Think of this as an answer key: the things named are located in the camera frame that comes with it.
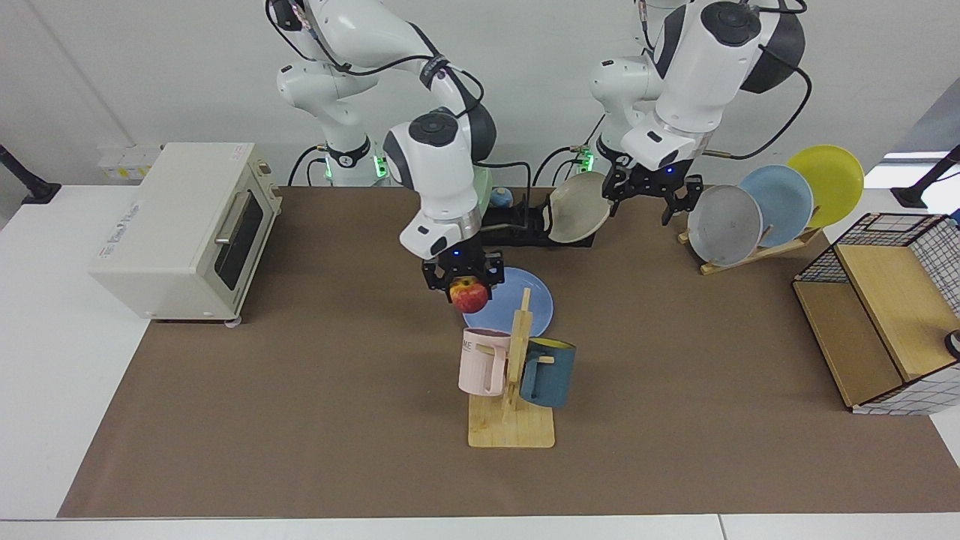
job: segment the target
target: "dark blue mug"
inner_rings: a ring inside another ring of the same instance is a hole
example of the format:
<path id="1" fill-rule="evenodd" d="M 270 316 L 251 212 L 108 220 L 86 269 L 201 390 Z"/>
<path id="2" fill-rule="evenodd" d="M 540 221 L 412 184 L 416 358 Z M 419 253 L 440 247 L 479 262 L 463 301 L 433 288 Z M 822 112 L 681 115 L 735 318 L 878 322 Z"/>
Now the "dark blue mug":
<path id="1" fill-rule="evenodd" d="M 534 337 L 527 346 L 520 383 L 520 397 L 540 406 L 560 408 L 566 405 L 573 376 L 573 358 L 577 354 L 574 345 Z"/>

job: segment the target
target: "wooden mug tree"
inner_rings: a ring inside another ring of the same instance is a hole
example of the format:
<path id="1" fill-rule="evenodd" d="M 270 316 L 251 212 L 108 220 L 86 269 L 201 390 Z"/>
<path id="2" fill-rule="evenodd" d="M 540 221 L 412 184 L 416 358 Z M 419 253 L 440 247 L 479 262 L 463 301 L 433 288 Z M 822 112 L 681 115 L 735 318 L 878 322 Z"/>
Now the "wooden mug tree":
<path id="1" fill-rule="evenodd" d="M 470 395 L 468 442 L 473 448 L 553 448 L 556 435 L 553 409 L 520 398 L 520 381 L 534 314 L 530 311 L 530 289 L 514 313 L 514 327 L 507 352 L 507 383 L 500 396 Z M 549 363 L 553 358 L 542 356 Z"/>

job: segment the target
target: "plate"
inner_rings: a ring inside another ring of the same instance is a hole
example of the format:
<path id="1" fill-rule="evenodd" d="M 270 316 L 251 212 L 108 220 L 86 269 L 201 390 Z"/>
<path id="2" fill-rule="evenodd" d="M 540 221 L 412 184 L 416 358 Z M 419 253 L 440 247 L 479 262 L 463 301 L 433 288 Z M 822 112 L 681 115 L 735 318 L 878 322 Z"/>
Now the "plate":
<path id="1" fill-rule="evenodd" d="M 476 313 L 464 313 L 471 328 L 484 328 L 510 333 L 514 330 L 514 312 L 520 309 L 523 289 L 530 288 L 530 310 L 534 324 L 530 335 L 542 335 L 553 319 L 553 296 L 550 289 L 530 272 L 508 266 L 503 269 L 504 282 L 493 290 L 493 298 Z"/>
<path id="2" fill-rule="evenodd" d="M 610 217 L 611 202 L 603 198 L 604 175 L 587 172 L 570 177 L 550 194 L 543 222 L 551 240 L 572 244 L 596 233 Z M 550 214 L 553 213 L 553 228 Z"/>
<path id="3" fill-rule="evenodd" d="M 760 247 L 775 248 L 799 236 L 813 215 L 813 191 L 799 172 L 785 165 L 767 165 L 747 175 L 740 188 L 760 206 L 763 230 L 773 229 Z"/>
<path id="4" fill-rule="evenodd" d="M 760 206 L 735 185 L 715 185 L 704 191 L 687 224 L 693 251 L 716 266 L 743 262 L 763 232 Z"/>
<path id="5" fill-rule="evenodd" d="M 804 175 L 820 207 L 810 227 L 820 228 L 847 217 L 863 195 L 863 167 L 856 156 L 839 146 L 823 144 L 801 151 L 787 166 Z"/>

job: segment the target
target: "apple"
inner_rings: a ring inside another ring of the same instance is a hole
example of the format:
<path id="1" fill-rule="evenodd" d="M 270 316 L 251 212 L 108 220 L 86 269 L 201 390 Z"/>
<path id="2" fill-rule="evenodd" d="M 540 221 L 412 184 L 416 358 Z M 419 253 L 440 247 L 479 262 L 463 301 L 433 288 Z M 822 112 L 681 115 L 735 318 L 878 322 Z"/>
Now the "apple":
<path id="1" fill-rule="evenodd" d="M 462 313 L 476 313 L 489 299 L 487 287 L 474 277 L 457 278 L 450 284 L 450 301 Z"/>

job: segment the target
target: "mug handle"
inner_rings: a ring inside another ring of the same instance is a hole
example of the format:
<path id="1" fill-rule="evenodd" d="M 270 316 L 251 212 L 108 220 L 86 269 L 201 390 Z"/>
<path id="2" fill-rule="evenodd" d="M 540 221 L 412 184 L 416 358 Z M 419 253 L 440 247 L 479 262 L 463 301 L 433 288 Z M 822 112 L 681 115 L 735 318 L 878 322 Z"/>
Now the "mug handle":
<path id="1" fill-rule="evenodd" d="M 507 362 L 506 349 L 504 349 L 503 347 L 492 347 L 492 349 L 493 349 L 493 362 L 488 364 L 489 369 L 487 370 L 486 382 L 484 383 L 484 390 L 486 390 L 488 394 L 493 392 L 493 381 L 494 381 L 494 377 L 496 377 L 496 373 L 493 370 L 493 366 L 495 365 L 502 366 Z"/>
<path id="2" fill-rule="evenodd" d="M 530 398 L 536 399 L 538 395 L 537 394 L 537 373 L 540 372 L 540 364 L 555 364 L 557 363 L 557 359 L 554 358 L 553 356 L 540 356 L 537 358 L 536 361 L 529 362 L 529 363 L 534 364 L 533 365 L 534 373 L 533 375 L 530 376 L 530 379 L 531 379 L 530 385 L 533 386 L 533 389 L 530 390 Z"/>

